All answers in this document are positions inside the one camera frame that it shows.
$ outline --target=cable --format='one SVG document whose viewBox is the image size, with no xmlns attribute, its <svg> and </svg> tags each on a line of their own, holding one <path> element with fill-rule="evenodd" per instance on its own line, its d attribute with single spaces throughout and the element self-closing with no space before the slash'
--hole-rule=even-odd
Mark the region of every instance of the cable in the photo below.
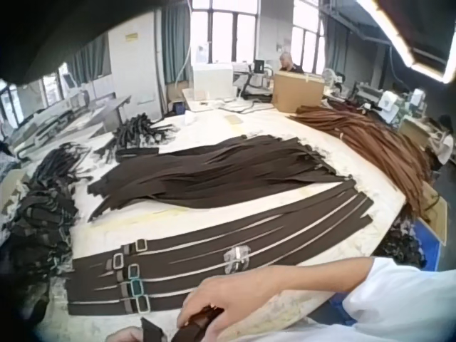
<svg viewBox="0 0 456 342">
<path fill-rule="evenodd" d="M 188 5 L 188 10 L 190 12 L 190 26 L 191 26 L 192 25 L 192 5 L 190 3 L 190 0 L 187 0 L 187 5 Z M 182 75 L 182 73 L 184 72 L 185 67 L 187 66 L 187 63 L 188 63 L 188 60 L 189 60 L 189 57 L 190 57 L 190 48 L 191 48 L 191 46 L 192 46 L 192 41 L 190 39 L 190 42 L 188 44 L 187 57 L 185 57 L 184 65 L 182 66 L 182 68 L 180 69 L 179 73 L 177 74 L 176 82 L 174 83 L 174 88 L 176 90 L 177 90 L 177 83 L 179 82 L 179 78 Z"/>
<path fill-rule="evenodd" d="M 410 88 L 407 84 L 405 84 L 404 81 L 402 81 L 397 75 L 396 75 L 396 72 L 394 71 L 394 63 L 393 63 L 393 47 L 390 46 L 390 63 L 391 63 L 391 72 L 393 73 L 393 77 L 394 79 L 396 79 L 396 81 L 402 83 L 407 89 L 408 91 L 410 91 Z"/>
</svg>

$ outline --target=workbench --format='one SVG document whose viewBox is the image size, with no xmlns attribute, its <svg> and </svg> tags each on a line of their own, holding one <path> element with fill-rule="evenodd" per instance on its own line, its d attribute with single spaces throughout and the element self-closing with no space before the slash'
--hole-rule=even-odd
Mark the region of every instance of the workbench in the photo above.
<svg viewBox="0 0 456 342">
<path fill-rule="evenodd" d="M 351 175 L 357 182 L 358 191 L 365 192 L 374 202 L 368 210 L 372 224 L 355 233 L 302 265 L 320 264 L 349 257 L 370 256 L 390 228 L 404 205 L 405 196 L 375 166 L 364 160 L 340 140 L 305 125 L 289 120 L 276 110 L 262 110 L 247 115 L 209 110 L 195 113 L 192 123 L 185 125 L 185 115 L 166 119 L 180 130 L 174 140 L 160 146 L 160 152 L 172 152 L 200 145 L 211 145 L 239 135 L 270 134 L 277 137 L 299 137 L 326 157 L 328 164 L 342 175 Z M 81 141 L 97 149 L 112 138 L 111 133 Z M 93 169 L 91 175 L 99 179 L 115 166 L 87 157 L 80 169 Z M 223 222 L 246 217 L 257 212 L 292 203 L 327 190 L 336 184 L 316 184 L 249 202 L 214 209 L 189 209 L 170 204 L 147 201 L 122 210 L 106 212 L 102 217 L 87 223 L 91 212 L 101 203 L 101 197 L 87 194 L 87 181 L 76 185 L 75 200 L 79 208 L 77 225 L 72 229 L 73 255 L 84 257 L 97 254 L 137 239 L 159 239 L 183 234 Z M 46 317 L 38 326 L 45 341 L 104 341 L 105 337 L 126 326 L 140 326 L 140 315 L 88 317 L 69 316 L 66 310 L 66 292 L 63 280 L 54 281 L 51 302 Z M 286 291 L 274 297 L 267 305 L 250 317 L 225 331 L 221 341 L 253 333 L 284 329 L 299 321 L 332 293 L 310 291 Z M 145 315 L 160 326 L 168 338 L 176 332 L 179 310 L 151 312 Z"/>
</svg>

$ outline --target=metal buckle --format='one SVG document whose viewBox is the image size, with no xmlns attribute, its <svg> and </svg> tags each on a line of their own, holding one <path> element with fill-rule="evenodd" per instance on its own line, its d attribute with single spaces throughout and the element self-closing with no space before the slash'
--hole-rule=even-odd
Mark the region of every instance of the metal buckle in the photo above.
<svg viewBox="0 0 456 342">
<path fill-rule="evenodd" d="M 139 277 L 140 277 L 140 265 L 138 265 L 138 264 L 128 265 L 129 280 L 139 279 Z"/>
<path fill-rule="evenodd" d="M 135 241 L 135 248 L 136 248 L 136 253 L 147 252 L 147 240 L 146 239 L 136 240 Z"/>
<path fill-rule="evenodd" d="M 140 299 L 144 298 L 145 300 L 145 310 L 141 310 Z M 150 301 L 148 296 L 139 296 L 135 298 L 136 300 L 136 309 L 138 310 L 139 314 L 148 314 L 150 313 Z"/>
<path fill-rule="evenodd" d="M 139 284 L 139 287 L 140 287 L 139 293 L 135 293 L 135 284 Z M 132 296 L 135 298 L 144 296 L 144 285 L 143 285 L 141 279 L 130 280 L 130 290 L 131 290 Z"/>
<path fill-rule="evenodd" d="M 113 269 L 123 269 L 125 264 L 123 263 L 123 254 L 116 253 L 113 256 Z"/>
</svg>

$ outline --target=hand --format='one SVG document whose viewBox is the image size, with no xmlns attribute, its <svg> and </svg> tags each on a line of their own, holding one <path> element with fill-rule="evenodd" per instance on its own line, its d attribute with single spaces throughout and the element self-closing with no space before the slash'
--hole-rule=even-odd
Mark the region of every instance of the hand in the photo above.
<svg viewBox="0 0 456 342">
<path fill-rule="evenodd" d="M 143 342 L 143 330 L 136 326 L 119 330 L 106 338 L 106 342 Z"/>
<path fill-rule="evenodd" d="M 246 318 L 280 292 L 278 272 L 279 268 L 270 266 L 204 280 L 185 299 L 177 326 L 184 326 L 205 306 L 222 308 L 224 312 L 209 325 L 204 337 L 205 342 L 215 342 L 223 330 Z"/>
</svg>

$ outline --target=curtain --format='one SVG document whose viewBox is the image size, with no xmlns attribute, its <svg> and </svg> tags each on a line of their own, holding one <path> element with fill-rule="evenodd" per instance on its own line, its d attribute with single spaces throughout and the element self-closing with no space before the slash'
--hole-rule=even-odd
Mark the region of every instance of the curtain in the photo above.
<svg viewBox="0 0 456 342">
<path fill-rule="evenodd" d="M 190 13 L 186 2 L 162 9 L 162 50 L 165 82 L 174 83 L 190 46 Z M 190 61 L 178 81 L 188 81 Z"/>
<path fill-rule="evenodd" d="M 326 67 L 345 73 L 350 31 L 330 16 L 324 17 Z"/>
<path fill-rule="evenodd" d="M 68 71 L 73 75 L 78 86 L 96 80 L 98 76 L 103 75 L 103 71 L 107 72 L 106 66 L 103 70 L 106 54 L 109 60 L 107 33 L 91 41 L 66 62 Z"/>
</svg>

